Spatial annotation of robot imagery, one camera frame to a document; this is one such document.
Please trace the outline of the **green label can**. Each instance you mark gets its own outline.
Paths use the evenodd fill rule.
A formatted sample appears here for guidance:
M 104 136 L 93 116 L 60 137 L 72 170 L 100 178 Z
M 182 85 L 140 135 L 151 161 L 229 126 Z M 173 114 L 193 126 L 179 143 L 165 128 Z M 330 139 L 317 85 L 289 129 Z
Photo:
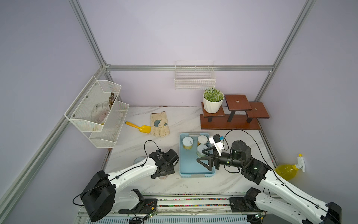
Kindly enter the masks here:
M 200 145 L 198 145 L 198 146 L 197 146 L 197 156 L 198 156 L 198 157 L 204 157 L 204 156 L 206 156 L 206 155 L 203 153 L 203 150 L 204 150 L 204 149 L 207 149 L 207 148 L 208 148 L 208 146 L 205 145 L 205 144 L 200 144 Z

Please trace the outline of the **white lid can orange label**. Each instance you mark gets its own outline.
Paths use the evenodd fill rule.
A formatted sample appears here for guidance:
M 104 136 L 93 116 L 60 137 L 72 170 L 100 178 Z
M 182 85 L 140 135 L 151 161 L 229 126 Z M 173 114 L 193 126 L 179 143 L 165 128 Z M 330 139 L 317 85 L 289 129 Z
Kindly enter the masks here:
M 205 135 L 200 135 L 198 137 L 198 145 L 206 145 L 208 142 L 208 138 Z

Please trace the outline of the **light blue plastic basket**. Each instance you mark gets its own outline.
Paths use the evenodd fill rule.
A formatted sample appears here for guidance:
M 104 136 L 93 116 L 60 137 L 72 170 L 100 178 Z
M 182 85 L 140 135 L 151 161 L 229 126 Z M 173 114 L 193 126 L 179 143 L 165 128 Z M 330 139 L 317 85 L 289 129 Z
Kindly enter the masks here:
M 202 165 L 200 165 L 196 159 L 197 156 L 197 146 L 198 146 L 198 137 L 200 135 L 205 135 L 209 139 L 209 133 L 199 133 L 199 132 L 190 132 L 190 133 L 181 133 L 180 134 L 180 146 L 179 146 L 179 166 L 180 166 L 180 175 L 181 177 L 213 177 L 216 174 L 215 169 L 212 171 L 207 170 Z M 183 148 L 182 140 L 184 137 L 189 136 L 193 138 L 194 144 L 191 150 L 186 150 Z M 211 147 L 210 142 L 207 142 L 208 148 Z

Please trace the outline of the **can with yellow label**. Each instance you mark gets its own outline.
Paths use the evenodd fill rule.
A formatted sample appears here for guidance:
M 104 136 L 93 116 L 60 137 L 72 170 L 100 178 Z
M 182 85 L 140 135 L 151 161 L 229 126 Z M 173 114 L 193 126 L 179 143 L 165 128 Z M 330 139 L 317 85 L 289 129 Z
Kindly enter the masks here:
M 183 148 L 186 150 L 191 150 L 193 147 L 193 144 L 194 144 L 194 140 L 193 140 L 193 138 L 191 138 L 189 136 L 184 137 L 182 140 Z

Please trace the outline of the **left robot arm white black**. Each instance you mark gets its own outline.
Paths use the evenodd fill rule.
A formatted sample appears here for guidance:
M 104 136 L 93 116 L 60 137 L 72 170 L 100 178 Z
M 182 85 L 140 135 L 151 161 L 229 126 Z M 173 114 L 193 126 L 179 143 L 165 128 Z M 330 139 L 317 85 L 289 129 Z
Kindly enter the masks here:
M 145 158 L 123 170 L 105 173 L 97 172 L 86 185 L 78 198 L 86 209 L 91 222 L 103 219 L 111 211 L 120 214 L 145 213 L 144 218 L 135 217 L 135 222 L 147 219 L 156 210 L 156 199 L 145 199 L 138 189 L 123 192 L 130 184 L 151 177 L 156 179 L 174 174 L 174 167 L 179 161 L 177 153 L 170 149 L 163 152 L 161 149 L 147 154 Z

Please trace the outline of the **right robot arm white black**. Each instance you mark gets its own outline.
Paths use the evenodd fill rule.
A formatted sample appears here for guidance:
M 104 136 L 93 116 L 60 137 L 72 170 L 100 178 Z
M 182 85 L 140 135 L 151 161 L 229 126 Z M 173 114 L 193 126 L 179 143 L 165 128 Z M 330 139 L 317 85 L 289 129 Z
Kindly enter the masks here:
M 276 200 L 259 189 L 250 188 L 246 201 L 259 210 L 272 213 L 292 224 L 340 224 L 342 209 L 335 202 L 325 203 L 312 197 L 279 176 L 265 161 L 252 157 L 251 148 L 243 141 L 234 141 L 231 151 L 225 153 L 225 137 L 215 134 L 209 138 L 212 144 L 204 149 L 204 157 L 197 162 L 208 170 L 219 169 L 221 165 L 237 167 L 249 181 L 276 193 Z

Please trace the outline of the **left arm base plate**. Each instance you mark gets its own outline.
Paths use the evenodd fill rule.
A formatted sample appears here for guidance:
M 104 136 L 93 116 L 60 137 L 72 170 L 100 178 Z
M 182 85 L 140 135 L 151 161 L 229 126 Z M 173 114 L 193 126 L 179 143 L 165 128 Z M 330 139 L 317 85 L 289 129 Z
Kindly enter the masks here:
M 156 210 L 158 200 L 156 198 L 147 198 L 139 202 L 133 209 L 121 209 L 119 214 L 149 214 Z

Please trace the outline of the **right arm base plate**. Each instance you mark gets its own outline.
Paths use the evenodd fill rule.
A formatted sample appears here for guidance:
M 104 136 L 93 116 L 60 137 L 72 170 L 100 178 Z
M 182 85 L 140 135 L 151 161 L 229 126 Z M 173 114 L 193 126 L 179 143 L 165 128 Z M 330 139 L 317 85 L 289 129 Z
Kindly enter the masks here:
M 244 197 L 230 197 L 229 198 L 230 209 L 235 212 L 263 212 L 255 204 L 255 200 Z

